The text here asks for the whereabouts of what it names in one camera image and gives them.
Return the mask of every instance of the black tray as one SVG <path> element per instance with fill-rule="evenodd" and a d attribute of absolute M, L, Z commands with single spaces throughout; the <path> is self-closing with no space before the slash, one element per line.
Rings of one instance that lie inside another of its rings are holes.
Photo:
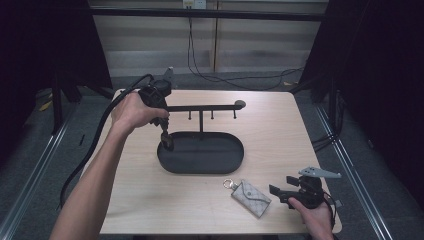
<path fill-rule="evenodd" d="M 172 133 L 174 151 L 158 146 L 162 167 L 179 174 L 227 174 L 237 170 L 244 157 L 240 140 L 222 132 Z"/>

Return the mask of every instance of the key ring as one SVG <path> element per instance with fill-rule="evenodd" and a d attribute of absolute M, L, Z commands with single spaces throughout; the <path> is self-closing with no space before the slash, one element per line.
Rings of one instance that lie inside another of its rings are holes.
<path fill-rule="evenodd" d="M 232 179 L 225 179 L 222 183 L 225 188 L 236 190 L 238 185 L 234 183 Z"/>

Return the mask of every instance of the gray pouch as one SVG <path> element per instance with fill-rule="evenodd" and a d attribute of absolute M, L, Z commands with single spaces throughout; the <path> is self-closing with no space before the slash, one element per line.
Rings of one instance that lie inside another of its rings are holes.
<path fill-rule="evenodd" d="M 231 196 L 258 218 L 262 216 L 271 203 L 271 199 L 246 180 L 241 180 L 241 183 L 237 185 L 231 179 L 227 179 L 224 181 L 224 187 L 233 189 L 234 192 Z"/>

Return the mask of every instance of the black cable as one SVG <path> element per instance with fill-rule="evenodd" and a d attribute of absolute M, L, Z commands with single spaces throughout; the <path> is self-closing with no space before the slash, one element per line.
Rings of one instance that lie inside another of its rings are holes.
<path fill-rule="evenodd" d="M 188 65 L 188 68 L 193 75 L 200 77 L 204 80 L 207 80 L 209 82 L 215 82 L 215 83 L 225 82 L 225 83 L 230 84 L 232 86 L 242 88 L 242 89 L 246 89 L 246 90 L 250 90 L 250 91 L 267 91 L 267 90 L 271 90 L 271 89 L 274 89 L 274 88 L 280 86 L 282 81 L 283 81 L 283 76 L 292 74 L 292 73 L 297 72 L 297 71 L 303 71 L 303 69 L 304 69 L 304 67 L 297 68 L 297 69 L 287 69 L 287 70 L 281 72 L 278 75 L 265 76 L 265 77 L 251 77 L 251 76 L 249 76 L 249 77 L 237 77 L 237 78 L 223 79 L 223 78 L 219 78 L 219 77 L 216 77 L 216 76 L 204 75 L 199 71 L 199 68 L 197 67 L 195 51 L 194 51 L 194 41 L 193 41 L 193 25 L 192 25 L 191 18 L 189 18 L 189 28 L 190 28 L 190 30 L 189 30 L 189 39 L 188 39 L 189 41 L 188 41 L 188 50 L 187 50 L 187 65 Z M 190 66 L 190 50 L 191 50 L 191 53 L 192 53 L 193 63 L 194 63 L 194 67 L 196 69 L 196 72 Z M 263 89 L 255 89 L 255 88 L 244 87 L 244 86 L 230 82 L 230 81 L 234 81 L 234 80 L 257 79 L 257 78 L 262 78 L 262 79 L 280 78 L 280 79 L 279 79 L 278 83 L 275 84 L 274 86 L 263 88 Z"/>
<path fill-rule="evenodd" d="M 334 212 L 333 209 L 331 208 L 331 204 L 328 202 L 327 199 L 324 198 L 325 203 L 327 204 L 328 208 L 330 209 L 330 213 L 331 213 L 331 229 L 334 228 L 334 225 L 336 224 L 336 217 L 337 217 L 337 204 L 336 201 L 334 200 L 334 198 L 328 194 L 327 192 L 324 191 L 325 194 L 327 194 L 327 196 L 331 199 L 331 201 L 333 202 L 334 205 Z"/>
<path fill-rule="evenodd" d="M 340 94 L 338 94 L 337 98 L 338 98 L 337 99 L 337 102 L 338 102 L 338 105 L 337 105 L 338 118 L 337 118 L 337 122 L 336 122 L 336 129 L 332 134 L 312 141 L 312 144 L 314 145 L 314 151 L 316 153 L 321 151 L 325 147 L 327 147 L 329 144 L 336 141 L 339 138 L 340 133 L 342 131 L 344 111 L 345 111 L 346 104 L 345 104 L 345 102 L 344 102 L 344 100 L 343 100 L 343 98 L 341 97 Z"/>
<path fill-rule="evenodd" d="M 327 74 L 324 73 L 324 74 L 315 76 L 315 77 L 309 79 L 308 81 L 306 81 L 306 80 L 305 81 L 302 81 L 302 83 L 300 83 L 296 87 L 290 89 L 289 92 L 294 95 L 294 94 L 296 94 L 296 93 L 298 93 L 298 92 L 300 92 L 300 91 L 302 91 L 304 89 L 308 89 L 308 88 L 311 87 L 311 85 L 313 85 L 317 81 L 320 81 L 322 78 L 325 78 L 326 76 L 327 76 Z"/>
<path fill-rule="evenodd" d="M 71 181 L 75 178 L 75 176 L 84 168 L 84 166 L 87 164 L 88 160 L 90 160 L 91 155 L 93 154 L 94 150 L 96 149 L 97 143 L 99 142 L 100 135 L 102 133 L 103 127 L 105 125 L 105 122 L 109 116 L 109 114 L 112 112 L 112 110 L 125 98 L 126 95 L 137 89 L 139 86 L 137 86 L 143 79 L 149 77 L 150 81 L 153 81 L 154 78 L 151 74 L 146 74 L 139 79 L 137 79 L 133 84 L 130 85 L 130 87 L 124 91 L 121 92 L 106 108 L 104 111 L 99 126 L 97 127 L 96 133 L 94 135 L 93 142 L 91 143 L 90 148 L 88 149 L 87 154 L 85 157 L 81 160 L 81 162 L 78 164 L 78 166 L 74 169 L 74 171 L 69 175 L 69 177 L 66 179 L 65 183 L 62 186 L 62 190 L 60 192 L 60 199 L 59 199 L 59 206 L 60 208 L 63 208 L 63 205 L 65 204 L 65 194 L 66 190 L 71 183 Z"/>

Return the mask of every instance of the gray wall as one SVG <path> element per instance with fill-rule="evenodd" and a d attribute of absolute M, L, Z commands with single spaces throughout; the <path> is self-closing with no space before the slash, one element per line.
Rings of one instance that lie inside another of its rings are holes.
<path fill-rule="evenodd" d="M 91 0 L 92 6 L 182 8 L 182 0 Z M 207 9 L 323 13 L 327 1 L 207 1 Z M 115 76 L 189 72 L 187 18 L 95 16 L 109 71 Z M 305 65 L 319 23 L 193 19 L 201 72 L 269 71 Z"/>

